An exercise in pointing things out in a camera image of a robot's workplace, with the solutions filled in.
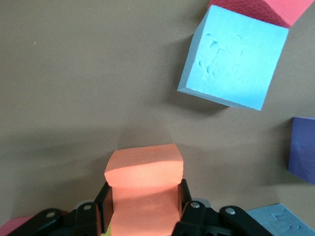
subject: screw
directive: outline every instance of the screw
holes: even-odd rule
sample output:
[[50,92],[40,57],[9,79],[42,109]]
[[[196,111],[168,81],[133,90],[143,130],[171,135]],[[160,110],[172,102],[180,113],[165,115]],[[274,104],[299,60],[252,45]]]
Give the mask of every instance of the screw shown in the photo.
[[230,207],[225,209],[225,212],[228,213],[229,215],[235,215],[236,214],[235,210],[230,208]]
[[91,209],[91,205],[86,205],[83,207],[83,210],[89,210],[89,209]]
[[192,202],[190,205],[191,205],[193,208],[196,208],[196,209],[200,207],[200,205],[199,205],[198,202]]
[[55,216],[55,213],[52,211],[52,212],[50,212],[50,213],[48,213],[46,215],[46,218],[50,218],[50,217],[53,217],[53,216]]

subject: orange foam block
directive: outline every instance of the orange foam block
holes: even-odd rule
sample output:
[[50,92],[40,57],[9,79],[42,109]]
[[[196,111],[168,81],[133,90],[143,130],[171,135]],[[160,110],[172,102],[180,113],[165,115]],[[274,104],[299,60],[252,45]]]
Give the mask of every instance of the orange foam block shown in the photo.
[[265,21],[277,26],[291,27],[314,0],[212,0],[211,5]]
[[171,235],[180,219],[183,166],[175,144],[115,151],[105,170],[113,189],[112,236]]
[[4,225],[0,227],[0,236],[8,235],[13,230],[20,227],[31,218],[32,216],[28,216],[28,217],[15,218],[15,219],[9,220],[8,222],[6,222]]

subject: gray surface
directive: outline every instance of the gray surface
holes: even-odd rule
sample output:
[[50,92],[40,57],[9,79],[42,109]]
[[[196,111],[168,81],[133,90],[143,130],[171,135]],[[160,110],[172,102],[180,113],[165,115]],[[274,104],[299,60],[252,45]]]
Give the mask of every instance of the gray surface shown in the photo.
[[116,149],[176,143],[193,197],[315,229],[315,186],[286,171],[291,118],[315,116],[315,4],[258,112],[176,92],[207,3],[0,2],[0,225],[94,198]]

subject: dented foam surface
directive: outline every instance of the dented foam surface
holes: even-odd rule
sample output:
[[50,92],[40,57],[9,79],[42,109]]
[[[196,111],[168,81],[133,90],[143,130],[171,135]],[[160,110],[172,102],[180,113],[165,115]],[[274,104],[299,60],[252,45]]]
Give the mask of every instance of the dented foam surface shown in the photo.
[[175,144],[117,150],[105,177],[113,189],[113,236],[166,236],[180,220],[183,158]]
[[315,232],[282,204],[246,211],[273,236],[315,236]]
[[212,0],[211,5],[269,22],[278,26],[291,27],[314,0]]
[[288,29],[212,5],[197,28],[178,91],[261,110]]
[[6,222],[4,225],[0,227],[0,236],[8,235],[13,230],[20,227],[31,218],[32,216],[28,216],[28,217],[21,217],[21,218],[15,218],[15,219],[9,220],[8,222]]
[[112,235],[171,235],[180,220],[177,188],[154,189],[151,193],[143,193],[141,189],[113,188]]
[[315,185],[315,118],[293,118],[289,171]]

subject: blue foam cube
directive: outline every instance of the blue foam cube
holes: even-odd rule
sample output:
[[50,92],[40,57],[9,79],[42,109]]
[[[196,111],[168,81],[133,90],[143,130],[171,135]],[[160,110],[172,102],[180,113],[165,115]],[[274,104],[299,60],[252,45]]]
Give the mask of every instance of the blue foam cube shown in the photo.
[[315,236],[315,232],[282,204],[246,211],[273,236]]
[[177,91],[261,110],[287,34],[212,5],[192,38]]
[[315,185],[315,118],[293,118],[289,171]]

